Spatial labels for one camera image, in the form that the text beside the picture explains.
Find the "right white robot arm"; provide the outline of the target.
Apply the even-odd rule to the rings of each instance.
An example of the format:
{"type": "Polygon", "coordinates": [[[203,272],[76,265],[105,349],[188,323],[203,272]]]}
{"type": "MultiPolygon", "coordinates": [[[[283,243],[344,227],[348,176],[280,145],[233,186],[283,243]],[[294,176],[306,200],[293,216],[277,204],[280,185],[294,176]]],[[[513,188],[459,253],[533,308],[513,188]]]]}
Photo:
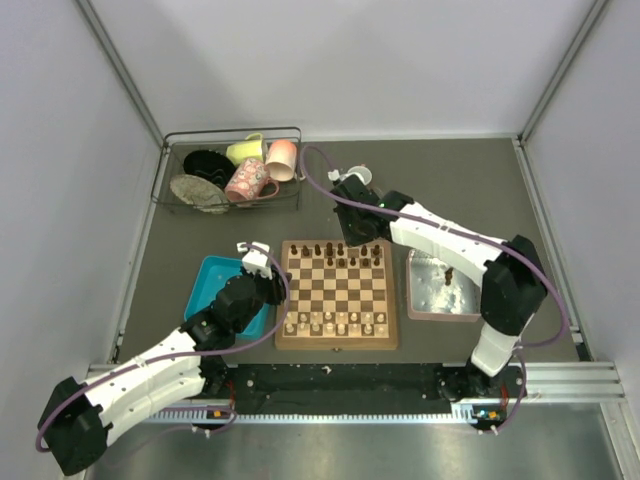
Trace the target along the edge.
{"type": "Polygon", "coordinates": [[[521,235],[510,241],[482,239],[405,194],[379,196],[356,175],[331,171],[329,179],[348,246],[384,239],[446,263],[479,287],[480,337],[466,365],[446,372],[440,388],[449,400],[492,394],[502,385],[502,371],[548,293],[533,243],[521,235]]]}

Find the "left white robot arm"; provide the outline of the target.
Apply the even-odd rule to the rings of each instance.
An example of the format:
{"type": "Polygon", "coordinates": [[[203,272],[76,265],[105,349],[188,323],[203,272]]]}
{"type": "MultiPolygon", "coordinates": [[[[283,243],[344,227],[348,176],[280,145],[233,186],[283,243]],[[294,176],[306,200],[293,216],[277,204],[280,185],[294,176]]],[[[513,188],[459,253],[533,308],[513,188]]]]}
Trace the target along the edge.
{"type": "Polygon", "coordinates": [[[91,379],[68,377],[52,390],[35,448],[71,476],[94,464],[120,436],[171,404],[226,387],[225,356],[244,351],[237,334],[265,305],[287,306],[291,276],[242,271],[213,302],[128,362],[91,379]]]}

